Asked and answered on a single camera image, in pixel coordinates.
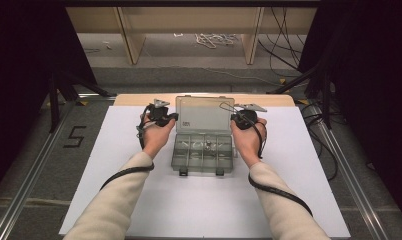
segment printed number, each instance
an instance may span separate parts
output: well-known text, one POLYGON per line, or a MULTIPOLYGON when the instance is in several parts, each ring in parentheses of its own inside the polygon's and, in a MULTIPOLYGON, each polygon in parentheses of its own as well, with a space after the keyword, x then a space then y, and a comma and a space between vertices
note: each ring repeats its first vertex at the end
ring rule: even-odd
POLYGON ((68 139, 77 139, 77 144, 75 145, 64 145, 63 148, 78 148, 80 147, 80 144, 82 143, 84 137, 82 136, 73 136, 74 130, 76 129, 84 129, 86 126, 74 126, 73 129, 70 132, 69 138, 68 139))

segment forearm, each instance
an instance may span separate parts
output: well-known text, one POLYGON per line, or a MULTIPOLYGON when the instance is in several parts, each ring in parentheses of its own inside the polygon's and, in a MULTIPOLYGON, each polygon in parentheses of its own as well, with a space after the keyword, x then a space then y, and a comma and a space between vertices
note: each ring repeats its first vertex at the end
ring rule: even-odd
MULTIPOLYGON (((140 152, 120 170, 151 164, 151 157, 140 152)), ((148 174, 131 173, 108 183, 89 203, 65 239, 124 239, 148 174)))
MULTIPOLYGON (((272 167, 258 162, 250 168, 251 178, 259 184, 296 195, 272 167)), ((300 204, 277 194, 256 189, 269 221, 273 239, 329 239, 300 204)))

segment hand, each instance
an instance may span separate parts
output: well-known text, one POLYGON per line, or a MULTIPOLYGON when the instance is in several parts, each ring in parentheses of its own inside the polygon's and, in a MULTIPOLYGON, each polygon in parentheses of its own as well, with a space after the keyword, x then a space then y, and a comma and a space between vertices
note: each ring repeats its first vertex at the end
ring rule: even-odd
MULTIPOLYGON (((148 116, 149 113, 145 115, 144 122, 150 121, 148 116)), ((152 159, 154 159, 161 148, 166 145, 167 141, 169 140, 170 131, 174 127, 175 123, 176 120, 171 119, 170 122, 164 127, 159 127, 155 124, 152 124, 145 128, 143 133, 145 148, 143 151, 152 159)))
MULTIPOLYGON (((257 127, 264 141, 266 138, 265 125, 267 124, 267 121, 263 118, 257 118, 257 121, 258 123, 256 123, 255 126, 257 127)), ((250 127, 246 130, 241 130, 236 126, 236 123, 233 120, 230 123, 230 128, 232 130, 233 141, 235 142, 236 149, 238 149, 248 168, 260 162, 261 160, 258 157, 260 139, 258 138, 257 132, 254 130, 254 128, 250 127)))

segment clear plastic box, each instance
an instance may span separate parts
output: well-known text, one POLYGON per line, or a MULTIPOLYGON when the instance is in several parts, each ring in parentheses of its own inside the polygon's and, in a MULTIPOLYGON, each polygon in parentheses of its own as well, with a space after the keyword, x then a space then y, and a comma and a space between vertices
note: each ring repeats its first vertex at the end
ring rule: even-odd
POLYGON ((176 139, 172 167, 180 176, 210 172, 223 176, 232 172, 233 148, 230 130, 235 100, 226 97, 176 97, 176 139))

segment white paper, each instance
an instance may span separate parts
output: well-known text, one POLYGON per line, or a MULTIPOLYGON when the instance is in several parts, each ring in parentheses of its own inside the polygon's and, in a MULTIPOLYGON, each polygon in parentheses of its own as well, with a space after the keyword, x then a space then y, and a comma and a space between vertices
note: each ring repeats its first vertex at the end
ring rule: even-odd
MULTIPOLYGON (((136 126, 144 107, 112 106, 105 117, 60 234, 66 234, 102 184, 141 150, 136 126)), ((268 121, 263 161, 272 165, 313 212, 330 237, 350 236, 300 111, 269 107, 258 113, 268 121)), ((248 168, 234 160, 232 173, 189 173, 179 177, 171 159, 176 132, 155 158, 132 215, 127 236, 168 238, 270 238, 248 168)))

